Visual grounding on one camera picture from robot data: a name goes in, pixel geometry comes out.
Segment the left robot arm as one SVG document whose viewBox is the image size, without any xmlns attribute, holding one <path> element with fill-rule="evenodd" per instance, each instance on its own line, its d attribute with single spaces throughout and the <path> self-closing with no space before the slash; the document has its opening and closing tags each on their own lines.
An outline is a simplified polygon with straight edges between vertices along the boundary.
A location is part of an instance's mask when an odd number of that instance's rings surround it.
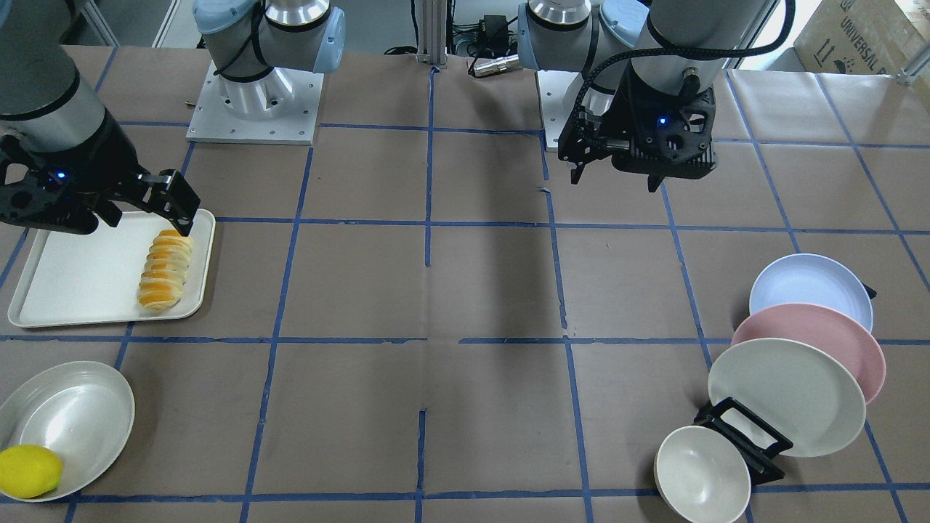
<svg viewBox="0 0 930 523">
<path fill-rule="evenodd" d="M 793 29 L 783 2 L 780 32 L 757 34 L 774 1 L 528 1 L 516 16 L 520 63 L 577 73 L 558 136 L 558 158 L 579 183 L 589 163 L 647 178 L 697 181 L 717 167 L 712 143 L 716 77 L 728 60 L 764 55 Z"/>
</svg>

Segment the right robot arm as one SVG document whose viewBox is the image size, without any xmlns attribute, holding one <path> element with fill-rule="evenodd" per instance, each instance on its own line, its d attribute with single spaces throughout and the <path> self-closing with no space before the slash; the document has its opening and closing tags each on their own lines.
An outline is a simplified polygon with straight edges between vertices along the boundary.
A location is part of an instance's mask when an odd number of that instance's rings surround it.
<svg viewBox="0 0 930 523">
<path fill-rule="evenodd" d="M 60 46 L 82 1 L 2 3 L 2 221 L 89 235 L 116 227 L 118 204 L 190 234 L 201 200 L 177 170 L 152 174 Z M 328 1 L 196 1 L 193 17 L 233 115 L 272 115 L 289 98 L 282 70 L 332 73 L 345 13 Z"/>
</svg>

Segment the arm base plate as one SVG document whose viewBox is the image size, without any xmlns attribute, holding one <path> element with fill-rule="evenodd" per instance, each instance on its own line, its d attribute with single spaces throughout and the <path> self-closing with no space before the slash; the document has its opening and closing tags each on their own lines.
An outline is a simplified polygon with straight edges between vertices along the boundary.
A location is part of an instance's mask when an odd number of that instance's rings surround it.
<svg viewBox="0 0 930 523">
<path fill-rule="evenodd" d="M 539 110 L 548 152 L 557 152 L 560 135 L 567 123 L 582 82 L 581 73 L 577 72 L 568 72 L 568 70 L 539 70 L 537 72 Z"/>
<path fill-rule="evenodd" d="M 232 145 L 312 145 L 326 75 L 276 68 L 251 83 L 207 70 L 186 138 Z"/>
</svg>

